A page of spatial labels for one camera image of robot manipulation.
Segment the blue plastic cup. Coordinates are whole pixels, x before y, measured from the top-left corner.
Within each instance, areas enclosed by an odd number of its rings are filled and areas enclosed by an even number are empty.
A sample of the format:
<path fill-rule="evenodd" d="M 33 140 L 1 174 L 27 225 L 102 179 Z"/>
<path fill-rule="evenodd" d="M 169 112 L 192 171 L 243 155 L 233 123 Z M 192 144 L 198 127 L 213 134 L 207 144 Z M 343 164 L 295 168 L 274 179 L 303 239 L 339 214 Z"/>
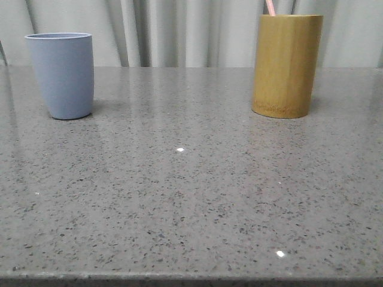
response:
<path fill-rule="evenodd" d="M 32 66 L 50 115 L 58 120 L 92 113 L 93 38 L 90 33 L 26 35 Z"/>

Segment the grey pleated curtain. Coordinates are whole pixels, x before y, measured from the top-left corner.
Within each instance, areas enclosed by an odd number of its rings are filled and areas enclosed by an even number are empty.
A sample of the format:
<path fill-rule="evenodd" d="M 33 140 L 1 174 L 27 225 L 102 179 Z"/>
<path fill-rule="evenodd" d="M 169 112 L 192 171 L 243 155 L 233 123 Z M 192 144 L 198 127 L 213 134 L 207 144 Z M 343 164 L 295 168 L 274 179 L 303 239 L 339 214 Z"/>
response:
<path fill-rule="evenodd" d="M 381 1 L 275 1 L 277 14 L 324 17 L 318 65 L 382 66 Z M 263 1 L 2 1 L 1 64 L 27 66 L 25 36 L 84 32 L 97 66 L 248 68 Z"/>

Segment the bamboo wooden cylinder holder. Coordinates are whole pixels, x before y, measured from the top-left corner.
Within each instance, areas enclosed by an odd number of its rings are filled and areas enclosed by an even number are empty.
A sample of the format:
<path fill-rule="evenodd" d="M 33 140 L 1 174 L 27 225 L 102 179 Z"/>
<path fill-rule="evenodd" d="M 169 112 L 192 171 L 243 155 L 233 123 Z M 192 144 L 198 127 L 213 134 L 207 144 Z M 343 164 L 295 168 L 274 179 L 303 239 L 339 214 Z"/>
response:
<path fill-rule="evenodd" d="M 323 17 L 262 15 L 257 38 L 252 110 L 272 118 L 308 114 Z"/>

